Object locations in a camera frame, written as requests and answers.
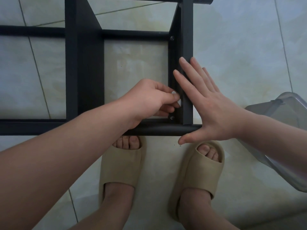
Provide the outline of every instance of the furniture frame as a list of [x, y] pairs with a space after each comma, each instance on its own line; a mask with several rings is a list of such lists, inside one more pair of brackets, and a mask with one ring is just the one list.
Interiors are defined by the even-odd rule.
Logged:
[[104, 104], [104, 40], [168, 42], [168, 85], [181, 97], [181, 108], [167, 119], [146, 119], [125, 135], [181, 136], [199, 129], [193, 124], [193, 104], [173, 76], [182, 71], [180, 57], [193, 56], [193, 4], [213, 0], [147, 0], [177, 2], [170, 31], [126, 31], [101, 29], [87, 0], [65, 0], [65, 28], [0, 26], [0, 35], [65, 38], [66, 119], [0, 119], [0, 135], [40, 135], [85, 111]]

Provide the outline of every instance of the foot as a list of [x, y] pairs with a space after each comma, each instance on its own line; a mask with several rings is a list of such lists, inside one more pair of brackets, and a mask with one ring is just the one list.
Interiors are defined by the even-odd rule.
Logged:
[[[219, 161], [219, 155], [214, 148], [202, 144], [198, 146], [197, 150], [204, 156], [214, 161]], [[198, 210], [199, 206], [209, 206], [211, 205], [211, 194], [203, 189], [197, 188], [186, 188], [182, 191], [178, 216], [180, 222], [183, 226], [188, 226], [191, 222], [190, 216], [197, 216], [198, 213], [194, 213]]]
[[[140, 141], [137, 136], [121, 136], [113, 143], [113, 147], [135, 150], [140, 148]], [[134, 188], [130, 185], [117, 182], [109, 182], [105, 185], [105, 197], [103, 202], [110, 199], [120, 200], [127, 205], [132, 204]]]

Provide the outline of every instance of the slipper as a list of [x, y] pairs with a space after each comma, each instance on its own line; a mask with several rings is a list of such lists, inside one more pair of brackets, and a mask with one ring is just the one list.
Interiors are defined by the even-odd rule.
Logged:
[[105, 196], [105, 184], [120, 182], [136, 188], [146, 156], [146, 139], [138, 136], [140, 148], [136, 150], [109, 147], [101, 157], [99, 204]]
[[[213, 161], [197, 151], [197, 147], [201, 144], [214, 148], [219, 155], [220, 162]], [[224, 150], [217, 141], [207, 141], [191, 145], [183, 158], [173, 192], [169, 199], [168, 209], [174, 220], [179, 222], [178, 204], [183, 189], [204, 189], [211, 194], [211, 199], [213, 199], [224, 161]]]

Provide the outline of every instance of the person's left hand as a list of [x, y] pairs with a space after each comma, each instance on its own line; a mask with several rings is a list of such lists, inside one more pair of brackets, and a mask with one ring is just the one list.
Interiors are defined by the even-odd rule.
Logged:
[[128, 93], [119, 100], [133, 113], [136, 127], [141, 120], [151, 116], [168, 116], [179, 108], [180, 96], [174, 90], [160, 82], [150, 79], [140, 80]]

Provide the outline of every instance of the person's right hand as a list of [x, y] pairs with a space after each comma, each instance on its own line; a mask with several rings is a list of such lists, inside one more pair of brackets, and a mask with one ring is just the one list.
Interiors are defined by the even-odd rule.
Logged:
[[194, 104], [203, 125], [197, 131], [183, 135], [178, 143], [239, 138], [252, 113], [225, 97], [206, 68], [202, 68], [194, 57], [190, 60], [191, 64], [183, 57], [179, 63], [191, 82], [177, 70], [174, 70], [174, 76]]

